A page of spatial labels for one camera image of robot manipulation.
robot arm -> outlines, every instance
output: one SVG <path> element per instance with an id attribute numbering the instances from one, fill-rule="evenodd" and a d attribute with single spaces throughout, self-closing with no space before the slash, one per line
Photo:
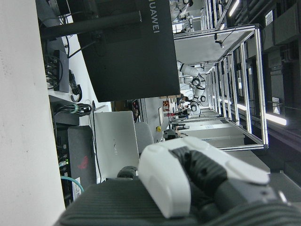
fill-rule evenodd
<path id="1" fill-rule="evenodd" d="M 143 151 L 139 178 L 166 218 L 190 212 L 191 180 L 212 197 L 220 214 L 239 205 L 283 203 L 268 186 L 268 174 L 195 137 L 150 145 Z"/>
<path id="2" fill-rule="evenodd" d="M 182 83 L 188 84 L 191 88 L 193 88 L 193 99 L 190 106 L 193 112 L 199 113 L 200 109 L 198 99 L 204 93 L 206 81 L 196 68 L 183 64 L 180 61 L 177 61 L 177 66 L 180 73 L 192 76 L 192 78 L 184 78 Z"/>

white desk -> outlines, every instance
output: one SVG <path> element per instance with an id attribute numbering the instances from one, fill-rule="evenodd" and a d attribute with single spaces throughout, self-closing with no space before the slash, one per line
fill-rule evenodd
<path id="1" fill-rule="evenodd" d="M 0 33 L 0 225 L 50 226 L 64 202 L 35 1 L 1 1 Z M 75 39 L 71 52 L 79 47 Z M 76 63 L 79 57 L 70 67 L 86 103 L 96 98 L 86 90 L 89 79 Z"/>

person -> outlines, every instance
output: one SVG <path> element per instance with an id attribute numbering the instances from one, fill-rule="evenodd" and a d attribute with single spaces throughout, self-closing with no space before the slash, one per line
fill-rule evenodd
<path id="1" fill-rule="evenodd" d="M 182 106 L 180 105 L 180 102 L 191 102 L 191 100 L 188 99 L 188 97 L 184 96 L 184 94 L 181 93 L 180 97 L 177 97 L 177 108 L 181 109 Z"/>

laptop lid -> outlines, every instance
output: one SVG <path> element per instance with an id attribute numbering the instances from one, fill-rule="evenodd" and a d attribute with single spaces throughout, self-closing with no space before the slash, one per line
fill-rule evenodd
<path id="1" fill-rule="evenodd" d="M 95 131 L 102 181 L 116 178 L 125 166 L 138 167 L 139 154 L 131 111 L 95 113 Z"/>

fluorescent light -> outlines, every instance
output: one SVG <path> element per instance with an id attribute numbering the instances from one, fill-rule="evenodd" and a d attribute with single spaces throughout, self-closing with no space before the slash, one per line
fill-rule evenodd
<path id="1" fill-rule="evenodd" d="M 286 119 L 277 117 L 277 116 L 272 115 L 272 114 L 266 114 L 266 116 L 267 116 L 267 120 L 270 120 L 270 121 L 273 121 L 273 122 L 278 123 L 280 125 L 286 126 Z"/>
<path id="2" fill-rule="evenodd" d="M 234 3 L 232 9 L 230 10 L 229 16 L 232 16 L 232 14 L 233 14 L 234 11 L 236 10 L 238 4 L 239 4 L 239 0 L 236 0 L 236 2 Z"/>
<path id="3" fill-rule="evenodd" d="M 246 106 L 244 106 L 244 105 L 238 104 L 237 107 L 238 107 L 240 110 L 246 111 Z"/>

